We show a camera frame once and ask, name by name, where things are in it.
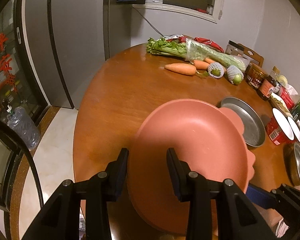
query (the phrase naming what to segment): electrical cable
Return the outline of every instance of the electrical cable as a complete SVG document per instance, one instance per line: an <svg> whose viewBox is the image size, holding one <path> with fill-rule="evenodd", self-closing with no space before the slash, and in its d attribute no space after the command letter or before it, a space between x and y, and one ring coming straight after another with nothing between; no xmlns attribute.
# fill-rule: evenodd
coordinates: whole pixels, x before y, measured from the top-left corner
<svg viewBox="0 0 300 240"><path fill-rule="evenodd" d="M134 8L133 6L132 6L132 8L133 9L135 9L137 12L138 12L138 14L140 14L141 15L141 17L147 22L147 23L149 23L149 25L157 32L157 33L159 33L162 37L164 36L161 32L159 32L136 8Z"/></svg>
<svg viewBox="0 0 300 240"><path fill-rule="evenodd" d="M30 154L29 149L27 148L25 142L19 137L19 135L1 121L0 121L0 132L7 135L21 149L21 151L26 156L29 166L30 166L30 169L31 169L31 172L32 172L32 175L35 179L35 184L36 184L38 197L39 197L39 205L40 205L40 208L42 208L44 205L44 198L42 195L42 189L40 186L39 176L38 176L38 172L37 172L37 169L35 166L35 162L33 161L33 158Z"/></svg>

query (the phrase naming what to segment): white wall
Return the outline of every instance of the white wall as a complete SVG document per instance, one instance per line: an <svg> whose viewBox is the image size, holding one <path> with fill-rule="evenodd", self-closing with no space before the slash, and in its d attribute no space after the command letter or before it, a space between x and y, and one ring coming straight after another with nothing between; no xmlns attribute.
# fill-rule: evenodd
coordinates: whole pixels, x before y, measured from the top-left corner
<svg viewBox="0 0 300 240"><path fill-rule="evenodd" d="M209 38L224 49L228 41L253 48L262 22L264 0L225 0L223 15L218 24L175 12L138 9L163 35L181 33L191 37ZM160 35L132 10L131 46Z"/></svg>
<svg viewBox="0 0 300 240"><path fill-rule="evenodd" d="M300 93L300 16L288 0L225 0L217 24L175 12L139 11L164 35L209 38L224 49L232 40L254 49L264 57L266 71L277 66ZM132 10L131 46L149 37L160 35Z"/></svg>
<svg viewBox="0 0 300 240"><path fill-rule="evenodd" d="M254 49L264 57L266 71L277 66L300 93L300 15L288 0L265 0Z"/></svg>

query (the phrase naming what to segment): red packaging bag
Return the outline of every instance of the red packaging bag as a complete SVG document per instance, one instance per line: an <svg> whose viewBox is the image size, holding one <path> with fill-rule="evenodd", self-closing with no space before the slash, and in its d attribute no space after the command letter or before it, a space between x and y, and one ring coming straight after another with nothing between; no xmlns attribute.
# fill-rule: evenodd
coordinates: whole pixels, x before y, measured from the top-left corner
<svg viewBox="0 0 300 240"><path fill-rule="evenodd" d="M278 96L280 96L283 99L288 110L291 110L294 107L295 104L291 99L290 94L286 91L286 89L283 86L281 86L278 92Z"/></svg>
<svg viewBox="0 0 300 240"><path fill-rule="evenodd" d="M221 48L218 44L216 44L215 42L213 42L212 40L209 39L205 39L205 38L194 38L195 41L202 43L204 45L208 45L211 48L217 50L218 52L224 53L225 51L223 50L223 48Z"/></svg>
<svg viewBox="0 0 300 240"><path fill-rule="evenodd" d="M274 144L287 143L294 140L294 134L285 116L276 108L272 109L273 116L266 126L267 133Z"/></svg>

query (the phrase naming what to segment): red decoration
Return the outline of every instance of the red decoration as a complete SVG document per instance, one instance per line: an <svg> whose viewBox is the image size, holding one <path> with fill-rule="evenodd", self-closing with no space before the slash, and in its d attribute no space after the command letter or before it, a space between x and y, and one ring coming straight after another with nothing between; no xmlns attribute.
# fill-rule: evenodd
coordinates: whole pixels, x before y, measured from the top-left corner
<svg viewBox="0 0 300 240"><path fill-rule="evenodd" d="M215 42L213 42L212 40L209 39L205 39L205 38L194 38L195 41L202 43L204 45L208 45L210 47L212 47L213 49L216 49L217 51L224 53L225 51L223 50L223 48L221 48L218 44L216 44Z"/></svg>
<svg viewBox="0 0 300 240"><path fill-rule="evenodd" d="M0 60L0 71L4 71L4 72L9 72L9 70L12 70L11 67L9 67L9 62L12 61L12 58L10 58L9 60L6 61L6 59L10 57L10 54L7 54L5 56L1 57Z"/></svg>
<svg viewBox="0 0 300 240"><path fill-rule="evenodd" d="M1 49L1 52L3 52L5 50L5 48L4 48L4 42L5 41L8 41L8 38L3 33L0 33L0 49Z"/></svg>
<svg viewBox="0 0 300 240"><path fill-rule="evenodd" d="M9 74L6 79L6 84L14 86L15 85L15 75Z"/></svg>

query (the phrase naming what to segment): wooden chair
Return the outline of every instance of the wooden chair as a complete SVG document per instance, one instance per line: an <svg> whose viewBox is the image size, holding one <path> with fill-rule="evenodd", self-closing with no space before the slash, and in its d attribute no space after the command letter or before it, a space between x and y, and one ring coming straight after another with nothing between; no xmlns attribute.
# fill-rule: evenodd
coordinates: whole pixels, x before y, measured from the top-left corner
<svg viewBox="0 0 300 240"><path fill-rule="evenodd" d="M242 46L244 48L243 53L247 56L249 56L250 58L256 60L257 62L259 62L259 64L257 64L259 67L262 67L263 65L263 60L264 58L262 56L260 56L259 54L257 54L255 51L253 51L252 49L238 43L238 45Z"/></svg>

